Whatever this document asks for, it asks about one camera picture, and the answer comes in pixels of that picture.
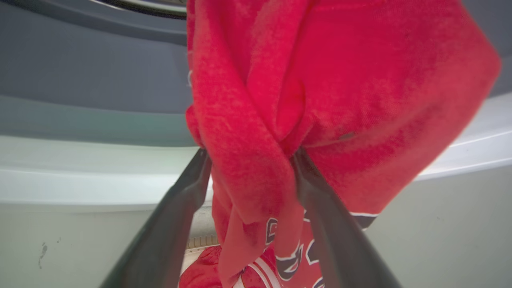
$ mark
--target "red cloth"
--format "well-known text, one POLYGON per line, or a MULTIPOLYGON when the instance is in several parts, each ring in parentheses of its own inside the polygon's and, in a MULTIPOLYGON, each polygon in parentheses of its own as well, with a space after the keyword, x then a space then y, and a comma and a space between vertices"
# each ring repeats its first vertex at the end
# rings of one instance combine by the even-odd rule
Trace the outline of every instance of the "red cloth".
POLYGON ((195 0, 187 9, 186 116, 214 164, 223 287, 263 253, 270 217, 277 257, 300 243, 289 162, 299 146, 351 212, 378 214, 462 131, 500 68, 456 0, 195 0))

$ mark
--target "red clothing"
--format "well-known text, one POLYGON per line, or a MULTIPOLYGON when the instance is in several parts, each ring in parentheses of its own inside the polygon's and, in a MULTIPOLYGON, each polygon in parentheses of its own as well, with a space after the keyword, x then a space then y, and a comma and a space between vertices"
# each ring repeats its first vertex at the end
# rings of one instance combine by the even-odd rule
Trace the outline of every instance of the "red clothing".
POLYGON ((279 223, 278 260, 306 247, 289 162, 299 146, 349 211, 378 214, 467 125, 500 67, 456 0, 195 0, 187 9, 186 116, 214 165, 223 287, 268 246, 269 218, 279 223))

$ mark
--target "white stripe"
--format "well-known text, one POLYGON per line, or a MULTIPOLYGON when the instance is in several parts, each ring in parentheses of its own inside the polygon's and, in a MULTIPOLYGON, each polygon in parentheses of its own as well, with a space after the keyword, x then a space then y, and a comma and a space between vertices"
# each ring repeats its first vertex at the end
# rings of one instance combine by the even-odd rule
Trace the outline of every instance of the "white stripe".
POLYGON ((238 277, 237 282, 233 285, 233 288, 245 288, 244 282, 242 282, 242 277, 238 277))
POLYGON ((370 214, 370 213, 358 213, 358 212, 350 212, 352 216, 365 216, 365 217, 377 217, 379 214, 370 214))
POLYGON ((265 274, 263 273, 263 271, 258 269, 258 267, 252 263, 247 266, 251 267, 254 271, 256 271, 256 273, 260 276, 261 280, 263 281, 265 288, 271 288, 270 285, 268 284, 267 278, 265 277, 265 274))
POLYGON ((270 284, 272 284, 272 288, 280 288, 281 285, 279 284, 279 280, 274 272, 272 272, 272 269, 270 269, 267 262, 261 258, 256 259, 255 262, 261 267, 261 269, 263 269, 263 272, 267 274, 267 277, 270 280, 270 284))

